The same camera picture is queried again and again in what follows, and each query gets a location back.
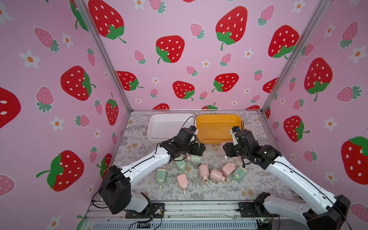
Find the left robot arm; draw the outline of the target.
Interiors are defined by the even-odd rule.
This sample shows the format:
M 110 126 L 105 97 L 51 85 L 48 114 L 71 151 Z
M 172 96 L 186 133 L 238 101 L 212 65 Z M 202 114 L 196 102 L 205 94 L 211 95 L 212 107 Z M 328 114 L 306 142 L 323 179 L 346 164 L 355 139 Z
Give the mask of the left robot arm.
M 196 143 L 197 134 L 195 126 L 183 127 L 176 136 L 160 142 L 152 153 L 142 159 L 122 168 L 116 165 L 108 168 L 98 194 L 110 212 L 118 214 L 125 209 L 145 212 L 150 200 L 143 194 L 133 193 L 132 187 L 157 168 L 178 161 L 183 154 L 203 155 L 206 148 L 204 144 Z

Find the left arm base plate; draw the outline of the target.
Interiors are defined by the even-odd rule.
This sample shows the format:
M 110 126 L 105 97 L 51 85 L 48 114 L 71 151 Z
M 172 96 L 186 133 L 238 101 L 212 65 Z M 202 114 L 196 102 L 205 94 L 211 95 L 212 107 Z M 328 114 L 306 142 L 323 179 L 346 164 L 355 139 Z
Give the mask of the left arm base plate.
M 153 202 L 149 203 L 148 206 L 142 212 L 136 212 L 133 210 L 127 210 L 126 219 L 150 219 L 150 218 L 163 218 L 165 212 L 165 203 Z

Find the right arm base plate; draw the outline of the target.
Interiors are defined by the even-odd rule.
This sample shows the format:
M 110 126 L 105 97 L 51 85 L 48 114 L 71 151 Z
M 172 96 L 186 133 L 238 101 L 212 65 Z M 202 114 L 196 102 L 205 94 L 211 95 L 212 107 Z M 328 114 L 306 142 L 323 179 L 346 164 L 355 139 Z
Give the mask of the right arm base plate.
M 266 209 L 260 205 L 255 204 L 254 202 L 240 202 L 238 203 L 239 209 L 242 218 L 278 218 L 278 214 L 271 214 L 266 211 Z

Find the white plastic storage tray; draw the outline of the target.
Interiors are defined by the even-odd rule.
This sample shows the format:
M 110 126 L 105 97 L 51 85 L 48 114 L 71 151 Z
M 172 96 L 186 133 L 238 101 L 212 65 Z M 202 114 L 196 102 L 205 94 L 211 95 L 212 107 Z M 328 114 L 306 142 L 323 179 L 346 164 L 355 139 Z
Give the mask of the white plastic storage tray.
M 155 114 L 149 120 L 147 138 L 158 143 L 176 136 L 182 127 L 196 126 L 193 114 Z

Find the yellow plastic storage tray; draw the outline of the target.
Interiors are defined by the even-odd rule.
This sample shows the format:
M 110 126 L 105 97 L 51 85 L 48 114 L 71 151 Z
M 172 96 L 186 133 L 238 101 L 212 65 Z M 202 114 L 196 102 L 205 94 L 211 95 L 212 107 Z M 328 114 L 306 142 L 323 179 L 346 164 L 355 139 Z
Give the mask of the yellow plastic storage tray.
M 197 138 L 203 144 L 232 142 L 230 130 L 241 126 L 242 119 L 232 114 L 207 114 L 196 118 Z

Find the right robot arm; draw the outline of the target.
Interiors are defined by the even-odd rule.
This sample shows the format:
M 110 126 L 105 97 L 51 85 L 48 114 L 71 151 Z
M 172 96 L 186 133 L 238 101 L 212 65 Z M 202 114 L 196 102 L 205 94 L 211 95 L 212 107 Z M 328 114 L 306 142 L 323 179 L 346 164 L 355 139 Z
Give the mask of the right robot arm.
M 260 146 L 247 129 L 234 126 L 230 130 L 232 143 L 223 146 L 228 157 L 241 157 L 279 178 L 305 202 L 279 199 L 263 192 L 254 200 L 259 216 L 277 214 L 306 225 L 310 230 L 339 230 L 347 222 L 350 200 L 323 189 L 297 170 L 270 145 Z

